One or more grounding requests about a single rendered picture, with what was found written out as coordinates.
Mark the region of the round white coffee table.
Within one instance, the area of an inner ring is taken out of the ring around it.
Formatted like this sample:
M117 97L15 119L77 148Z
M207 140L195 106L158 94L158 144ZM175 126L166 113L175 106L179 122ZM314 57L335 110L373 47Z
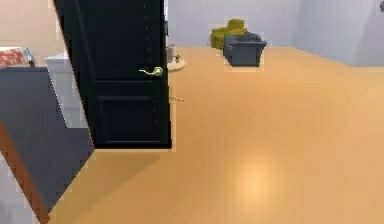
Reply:
M169 71L177 71L183 69L186 66L186 62L184 60L179 60L178 62L172 61L167 64L167 68Z

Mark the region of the black room door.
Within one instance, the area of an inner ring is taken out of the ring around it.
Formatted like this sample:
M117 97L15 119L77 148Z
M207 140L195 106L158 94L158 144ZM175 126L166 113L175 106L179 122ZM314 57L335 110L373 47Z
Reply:
M170 149L164 0L53 2L93 147Z

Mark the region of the dark grey cushion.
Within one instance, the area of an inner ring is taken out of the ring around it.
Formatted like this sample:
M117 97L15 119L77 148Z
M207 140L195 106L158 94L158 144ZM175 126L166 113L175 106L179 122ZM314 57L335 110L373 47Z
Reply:
M260 42L261 37L252 32L245 32L244 35L239 39L240 42Z

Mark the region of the white chest of drawers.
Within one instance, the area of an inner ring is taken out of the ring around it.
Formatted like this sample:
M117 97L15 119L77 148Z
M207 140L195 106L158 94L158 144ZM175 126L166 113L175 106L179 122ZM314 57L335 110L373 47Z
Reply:
M79 90L68 53L45 59L56 98L67 128L87 128Z

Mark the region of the red patterned pillow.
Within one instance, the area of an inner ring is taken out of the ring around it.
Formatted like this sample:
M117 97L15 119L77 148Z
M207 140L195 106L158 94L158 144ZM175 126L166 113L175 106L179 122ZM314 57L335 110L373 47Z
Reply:
M28 59L22 47L0 47L0 69L27 64Z

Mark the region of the grey bed with wooden frame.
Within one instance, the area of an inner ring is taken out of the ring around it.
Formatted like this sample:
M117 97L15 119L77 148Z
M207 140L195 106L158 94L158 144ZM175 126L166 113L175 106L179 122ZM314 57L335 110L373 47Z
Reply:
M68 128L48 70L0 69L0 151L41 224L93 152L85 128Z

